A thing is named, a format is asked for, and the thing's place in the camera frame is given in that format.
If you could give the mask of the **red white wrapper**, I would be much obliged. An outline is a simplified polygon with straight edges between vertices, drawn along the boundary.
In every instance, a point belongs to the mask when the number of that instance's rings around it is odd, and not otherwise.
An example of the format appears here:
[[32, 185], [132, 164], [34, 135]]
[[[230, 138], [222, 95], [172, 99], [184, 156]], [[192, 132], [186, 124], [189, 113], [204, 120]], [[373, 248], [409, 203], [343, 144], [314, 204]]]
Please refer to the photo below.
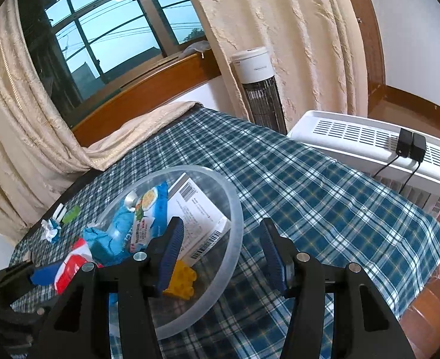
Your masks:
[[85, 263], [93, 263], [99, 268], [105, 266], [100, 262], [101, 251], [101, 244], [98, 241], [86, 241], [81, 238], [75, 242], [72, 250], [63, 260], [44, 267], [36, 267], [30, 281], [33, 285], [42, 287], [52, 285], [56, 294], [63, 294]]

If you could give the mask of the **small blue packet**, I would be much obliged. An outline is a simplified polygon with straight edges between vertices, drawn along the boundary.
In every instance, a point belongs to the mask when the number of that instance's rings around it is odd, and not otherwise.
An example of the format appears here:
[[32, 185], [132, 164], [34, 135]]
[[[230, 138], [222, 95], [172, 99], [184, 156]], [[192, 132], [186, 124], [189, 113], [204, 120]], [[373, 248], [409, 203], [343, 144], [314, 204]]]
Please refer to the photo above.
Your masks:
[[126, 241], [134, 221], [134, 212], [122, 205], [114, 214], [106, 231], [96, 227], [83, 229], [93, 259], [105, 267], [121, 263], [130, 256]]

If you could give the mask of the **white blue wrapper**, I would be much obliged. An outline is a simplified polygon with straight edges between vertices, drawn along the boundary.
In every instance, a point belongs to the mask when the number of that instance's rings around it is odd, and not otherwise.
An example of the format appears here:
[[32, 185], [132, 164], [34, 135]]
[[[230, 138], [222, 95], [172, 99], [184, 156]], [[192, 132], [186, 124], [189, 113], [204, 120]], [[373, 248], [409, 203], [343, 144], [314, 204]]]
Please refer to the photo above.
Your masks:
[[47, 241], [54, 244], [60, 240], [61, 226], [54, 219], [41, 220], [41, 229], [41, 241]]

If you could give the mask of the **orange yellow toy brick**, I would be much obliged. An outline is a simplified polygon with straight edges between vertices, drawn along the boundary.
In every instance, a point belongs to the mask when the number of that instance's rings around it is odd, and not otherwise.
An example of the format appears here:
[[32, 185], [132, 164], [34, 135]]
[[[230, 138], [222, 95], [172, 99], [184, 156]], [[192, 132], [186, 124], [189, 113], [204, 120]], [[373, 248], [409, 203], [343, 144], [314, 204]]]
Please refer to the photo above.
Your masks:
[[182, 260], [175, 263], [170, 284], [163, 294], [184, 301], [190, 300], [194, 294], [194, 283], [197, 280], [196, 272]]

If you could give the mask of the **clear plastic bowl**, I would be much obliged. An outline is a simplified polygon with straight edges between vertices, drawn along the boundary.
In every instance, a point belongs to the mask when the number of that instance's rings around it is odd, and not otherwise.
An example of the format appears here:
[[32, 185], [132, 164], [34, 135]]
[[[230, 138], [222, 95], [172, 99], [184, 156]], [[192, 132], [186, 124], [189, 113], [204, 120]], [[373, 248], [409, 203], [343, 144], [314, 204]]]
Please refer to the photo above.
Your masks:
[[235, 186], [221, 174], [198, 165], [179, 165], [148, 174], [128, 185], [92, 222], [106, 230], [115, 211], [130, 206], [165, 182], [169, 188], [168, 216], [182, 218], [185, 235], [179, 258], [197, 274], [190, 300], [162, 296], [150, 302], [158, 339], [186, 330], [199, 321], [223, 294], [238, 263], [244, 217]]

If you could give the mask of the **blue snack packet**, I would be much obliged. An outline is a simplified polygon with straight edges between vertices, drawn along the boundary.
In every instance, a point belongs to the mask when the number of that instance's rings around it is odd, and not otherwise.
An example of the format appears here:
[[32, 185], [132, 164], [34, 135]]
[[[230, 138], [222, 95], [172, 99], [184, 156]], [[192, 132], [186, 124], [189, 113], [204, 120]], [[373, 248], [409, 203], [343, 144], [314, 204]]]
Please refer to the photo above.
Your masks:
[[154, 186], [137, 200], [131, 233], [131, 253], [146, 249], [152, 239], [159, 238], [165, 233], [167, 208], [167, 182]]

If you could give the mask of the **white medicine box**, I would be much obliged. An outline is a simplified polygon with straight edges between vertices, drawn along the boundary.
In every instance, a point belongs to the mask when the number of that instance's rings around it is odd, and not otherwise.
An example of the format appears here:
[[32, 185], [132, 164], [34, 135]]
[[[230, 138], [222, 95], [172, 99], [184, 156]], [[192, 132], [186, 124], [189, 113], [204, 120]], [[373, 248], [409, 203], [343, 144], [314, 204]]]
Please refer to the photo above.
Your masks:
[[167, 221], [179, 217], [184, 235], [178, 260], [193, 267], [230, 230], [230, 220], [183, 173], [169, 188]]

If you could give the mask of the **plaid blue bedsheet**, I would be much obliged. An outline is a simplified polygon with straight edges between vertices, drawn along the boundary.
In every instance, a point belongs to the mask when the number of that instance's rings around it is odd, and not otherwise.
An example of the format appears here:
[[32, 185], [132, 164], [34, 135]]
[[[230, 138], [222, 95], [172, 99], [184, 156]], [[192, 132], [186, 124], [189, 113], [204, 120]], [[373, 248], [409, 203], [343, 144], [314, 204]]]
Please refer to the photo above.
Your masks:
[[127, 186], [177, 165], [199, 165], [236, 188], [244, 239], [224, 294], [193, 326], [161, 341], [166, 358], [277, 358], [292, 301], [273, 291], [257, 236], [271, 218], [298, 250], [328, 265], [359, 263], [396, 316], [401, 316], [440, 264], [440, 223], [416, 205], [337, 160], [267, 128], [195, 107], [132, 149], [102, 174], [88, 173], [66, 198], [79, 206], [55, 244], [23, 238], [26, 253], [48, 264], [66, 256], [83, 229]]

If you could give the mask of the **white flat radiator heater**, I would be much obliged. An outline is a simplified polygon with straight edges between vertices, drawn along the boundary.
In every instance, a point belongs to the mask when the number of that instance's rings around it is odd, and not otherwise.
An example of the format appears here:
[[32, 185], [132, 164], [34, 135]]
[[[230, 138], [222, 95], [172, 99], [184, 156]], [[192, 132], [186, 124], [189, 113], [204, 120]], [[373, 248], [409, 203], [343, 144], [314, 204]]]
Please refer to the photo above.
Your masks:
[[421, 133], [421, 164], [398, 156], [401, 126], [342, 113], [310, 110], [288, 137], [331, 156], [401, 194], [431, 216], [440, 215], [440, 138]]

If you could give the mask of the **cream patterned curtain left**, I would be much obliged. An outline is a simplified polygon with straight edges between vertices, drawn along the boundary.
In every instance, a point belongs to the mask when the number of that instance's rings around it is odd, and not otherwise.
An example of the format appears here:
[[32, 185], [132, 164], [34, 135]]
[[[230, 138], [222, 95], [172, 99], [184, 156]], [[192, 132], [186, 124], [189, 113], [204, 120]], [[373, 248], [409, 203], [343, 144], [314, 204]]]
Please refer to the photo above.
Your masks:
[[18, 0], [0, 6], [0, 235], [18, 244], [66, 189], [90, 169], [105, 171], [184, 115], [177, 102], [133, 118], [83, 147], [40, 81], [22, 33]]

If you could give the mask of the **black power adapter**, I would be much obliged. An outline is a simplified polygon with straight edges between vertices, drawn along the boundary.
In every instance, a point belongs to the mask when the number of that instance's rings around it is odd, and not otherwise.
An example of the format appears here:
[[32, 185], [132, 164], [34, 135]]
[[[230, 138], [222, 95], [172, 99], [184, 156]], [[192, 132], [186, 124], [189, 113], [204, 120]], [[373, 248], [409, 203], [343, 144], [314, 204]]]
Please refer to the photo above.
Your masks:
[[403, 158], [408, 158], [413, 141], [413, 133], [410, 130], [401, 128], [396, 144], [396, 155]]
[[412, 143], [409, 152], [410, 158], [415, 160], [418, 164], [421, 164], [424, 160], [426, 151], [426, 138], [424, 135], [414, 132], [412, 135]]

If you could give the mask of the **white tower heater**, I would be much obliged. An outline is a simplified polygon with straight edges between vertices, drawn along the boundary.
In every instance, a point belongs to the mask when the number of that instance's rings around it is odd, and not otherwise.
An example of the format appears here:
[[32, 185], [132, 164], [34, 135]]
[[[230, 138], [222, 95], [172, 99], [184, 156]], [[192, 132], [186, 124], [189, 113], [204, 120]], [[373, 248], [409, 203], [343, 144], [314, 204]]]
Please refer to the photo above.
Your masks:
[[239, 51], [231, 61], [253, 121], [285, 135], [286, 122], [268, 50], [261, 46]]

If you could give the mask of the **white rag on sill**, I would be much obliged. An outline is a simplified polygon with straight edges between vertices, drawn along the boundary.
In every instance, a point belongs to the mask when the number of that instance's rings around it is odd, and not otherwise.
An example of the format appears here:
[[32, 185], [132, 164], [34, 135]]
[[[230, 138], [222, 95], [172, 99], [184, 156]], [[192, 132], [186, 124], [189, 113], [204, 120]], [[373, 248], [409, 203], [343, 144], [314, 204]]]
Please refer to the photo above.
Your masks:
[[204, 58], [204, 53], [210, 49], [211, 46], [208, 41], [196, 41], [183, 50], [183, 52], [179, 55], [179, 59], [184, 59], [193, 54], [200, 54], [200, 57]]

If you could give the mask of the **cream curtain right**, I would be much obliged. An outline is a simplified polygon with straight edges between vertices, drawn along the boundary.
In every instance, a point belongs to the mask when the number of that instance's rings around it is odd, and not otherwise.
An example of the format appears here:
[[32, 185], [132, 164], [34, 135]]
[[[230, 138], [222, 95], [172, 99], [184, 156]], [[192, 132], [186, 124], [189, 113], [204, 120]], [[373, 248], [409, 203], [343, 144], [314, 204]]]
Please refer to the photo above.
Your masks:
[[235, 115], [250, 118], [233, 54], [269, 51], [286, 126], [323, 110], [366, 116], [365, 50], [351, 0], [191, 0]]

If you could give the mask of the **window with dark frame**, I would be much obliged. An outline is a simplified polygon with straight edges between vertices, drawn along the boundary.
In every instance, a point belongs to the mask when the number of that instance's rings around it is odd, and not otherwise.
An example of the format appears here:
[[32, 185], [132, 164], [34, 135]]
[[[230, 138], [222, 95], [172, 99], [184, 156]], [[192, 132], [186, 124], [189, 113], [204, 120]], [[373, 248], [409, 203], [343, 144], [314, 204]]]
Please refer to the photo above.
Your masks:
[[190, 0], [18, 0], [36, 72], [69, 127], [204, 30]]

